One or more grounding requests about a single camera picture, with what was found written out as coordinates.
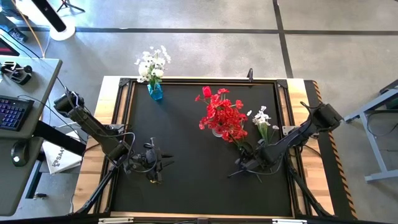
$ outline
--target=metal stand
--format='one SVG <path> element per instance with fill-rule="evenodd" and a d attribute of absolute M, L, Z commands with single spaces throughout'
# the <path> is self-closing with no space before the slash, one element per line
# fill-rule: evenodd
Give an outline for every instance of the metal stand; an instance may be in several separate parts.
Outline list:
<path fill-rule="evenodd" d="M 354 113 L 344 118 L 344 121 L 346 123 L 350 123 L 354 119 L 361 118 L 362 124 L 365 128 L 366 135 L 368 136 L 369 142 L 371 143 L 374 156 L 376 156 L 377 163 L 379 164 L 381 172 L 366 176 L 365 177 L 366 182 L 381 180 L 391 177 L 398 177 L 398 170 L 387 170 L 386 165 L 384 164 L 383 158 L 381 156 L 379 146 L 377 145 L 376 138 L 368 130 L 368 113 L 385 105 L 389 101 L 398 98 L 398 90 L 395 88 L 383 92 L 384 93 L 382 95 L 370 101 L 368 104 L 364 105 L 359 110 L 355 111 Z"/>
<path fill-rule="evenodd" d="M 66 134 L 63 134 L 62 132 L 42 121 L 37 122 L 33 135 L 37 137 L 43 137 L 45 140 L 61 146 L 62 148 L 79 156 L 82 156 L 86 149 L 85 144 L 73 139 L 70 136 L 67 136 Z"/>
<path fill-rule="evenodd" d="M 61 1 L 62 1 L 62 4 L 61 4 L 61 6 L 58 8 L 57 12 L 58 12 L 59 10 L 62 9 L 62 6 L 65 6 L 64 8 L 72 7 L 72 8 L 74 8 L 74 9 L 80 10 L 80 11 L 82 11 L 82 12 L 86 12 L 84 9 L 79 8 L 79 7 L 77 7 L 77 6 L 74 6 L 74 5 L 70 4 L 70 3 L 68 3 L 68 0 L 61 0 Z"/>

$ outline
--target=concrete floor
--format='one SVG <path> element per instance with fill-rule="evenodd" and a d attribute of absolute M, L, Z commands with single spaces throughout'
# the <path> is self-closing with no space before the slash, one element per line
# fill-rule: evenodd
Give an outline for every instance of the concrete floor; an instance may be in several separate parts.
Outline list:
<path fill-rule="evenodd" d="M 95 0 L 73 1 L 85 13 L 62 9 L 63 19 L 79 27 L 95 28 L 206 28 L 276 29 L 272 0 Z M 51 1 L 55 8 L 59 1 Z M 21 8 L 30 1 L 19 2 Z M 398 2 L 394 0 L 279 0 L 284 29 L 290 30 L 398 30 Z M 48 22 L 35 11 L 35 26 Z M 37 54 L 30 32 L 27 44 Z M 47 32 L 38 32 L 47 43 Z M 316 80 L 323 100 L 346 116 L 377 96 L 378 90 L 398 75 L 396 35 L 286 35 L 294 78 Z M 48 58 L 60 58 L 60 79 L 80 93 L 87 107 L 95 110 L 104 75 L 137 75 L 133 63 L 149 46 L 167 47 L 172 64 L 169 76 L 244 77 L 254 69 L 256 77 L 287 77 L 278 34 L 148 34 L 78 32 L 63 42 L 51 41 Z M 56 84 L 50 100 L 63 92 Z M 383 130 L 398 118 L 378 121 Z M 51 125 L 62 124 L 52 116 Z M 379 172 L 376 160 L 359 121 L 342 124 L 334 136 L 345 168 L 358 217 L 362 220 L 398 223 L 398 178 L 367 184 L 364 175 Z M 398 169 L 397 130 L 381 145 L 389 169 Z M 40 192 L 47 200 L 22 199 L 17 213 L 7 218 L 48 217 L 69 212 L 76 174 L 45 175 Z"/>

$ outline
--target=computer mouse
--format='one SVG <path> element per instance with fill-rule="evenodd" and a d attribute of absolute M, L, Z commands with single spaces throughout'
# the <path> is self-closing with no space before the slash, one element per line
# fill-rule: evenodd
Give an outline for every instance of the computer mouse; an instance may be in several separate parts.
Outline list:
<path fill-rule="evenodd" d="M 22 167 L 29 161 L 29 142 L 27 140 L 19 140 L 11 149 L 12 163 L 16 167 Z"/>

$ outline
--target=gray desk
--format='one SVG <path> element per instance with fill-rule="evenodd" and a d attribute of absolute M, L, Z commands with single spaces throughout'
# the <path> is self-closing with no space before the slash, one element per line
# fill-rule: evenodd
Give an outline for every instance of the gray desk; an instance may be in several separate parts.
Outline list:
<path fill-rule="evenodd" d="M 46 102 L 62 64 L 58 59 L 31 59 L 0 56 L 0 62 L 16 61 L 19 65 L 30 65 L 33 68 L 32 79 L 20 86 L 3 76 L 0 82 L 0 95 L 17 97 L 28 95 Z M 40 152 L 43 138 L 32 138 L 29 144 L 29 162 L 24 167 L 15 167 L 11 162 L 11 147 L 17 139 L 32 136 L 37 121 L 43 112 L 44 105 L 35 102 L 27 121 L 21 131 L 0 130 L 0 215 L 15 213 L 22 197 L 27 180 L 32 172 L 37 155 Z"/>

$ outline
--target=computer keyboard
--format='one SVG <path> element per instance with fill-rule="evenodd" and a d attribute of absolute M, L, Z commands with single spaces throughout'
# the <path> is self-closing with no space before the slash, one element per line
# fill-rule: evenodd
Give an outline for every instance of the computer keyboard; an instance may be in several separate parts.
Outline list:
<path fill-rule="evenodd" d="M 0 129 L 19 131 L 34 101 L 0 95 Z"/>

